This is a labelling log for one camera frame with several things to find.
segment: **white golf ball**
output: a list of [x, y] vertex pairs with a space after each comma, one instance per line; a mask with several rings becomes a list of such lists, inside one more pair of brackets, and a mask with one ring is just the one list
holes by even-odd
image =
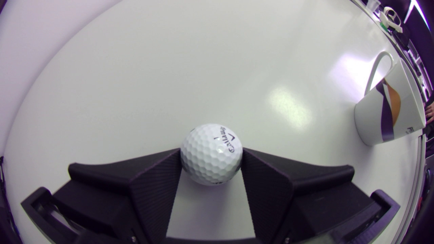
[[202, 185], [218, 185], [240, 169], [243, 147], [238, 136], [218, 124], [194, 128], [181, 145], [182, 168]]

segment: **mug logo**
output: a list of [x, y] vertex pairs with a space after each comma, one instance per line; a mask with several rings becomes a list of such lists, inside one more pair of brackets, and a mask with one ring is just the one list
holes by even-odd
[[401, 98], [383, 78], [376, 86], [378, 92], [383, 95], [383, 109], [381, 111], [381, 136], [384, 142], [395, 138], [393, 126], [398, 120], [401, 110]]

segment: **white table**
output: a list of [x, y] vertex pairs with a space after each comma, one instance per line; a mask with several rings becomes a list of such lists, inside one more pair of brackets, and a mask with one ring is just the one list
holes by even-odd
[[[390, 243], [414, 194], [421, 132], [375, 147], [358, 137], [354, 105], [383, 50], [398, 58], [348, 0], [122, 1], [56, 54], [13, 124], [5, 167], [23, 240], [47, 242], [20, 202], [39, 186], [55, 192], [69, 163], [176, 148], [193, 127], [215, 122], [248, 148], [352, 165], [366, 194], [380, 188], [401, 205], [376, 240]], [[242, 175], [209, 188], [181, 174], [168, 236], [253, 237]]]

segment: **person's hand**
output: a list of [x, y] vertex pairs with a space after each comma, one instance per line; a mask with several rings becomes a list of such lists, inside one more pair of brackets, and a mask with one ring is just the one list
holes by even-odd
[[425, 109], [425, 118], [429, 118], [429, 120], [427, 120], [427, 124], [434, 121], [434, 104], [428, 105]]

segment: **white mug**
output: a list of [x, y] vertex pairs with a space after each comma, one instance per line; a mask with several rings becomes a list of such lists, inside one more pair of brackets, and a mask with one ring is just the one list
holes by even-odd
[[[384, 56], [391, 59], [391, 67], [370, 90], [375, 71]], [[418, 86], [401, 58], [394, 63], [388, 52], [379, 53], [365, 96], [354, 108], [354, 119], [360, 139], [366, 145], [388, 142], [425, 127], [425, 112]]]

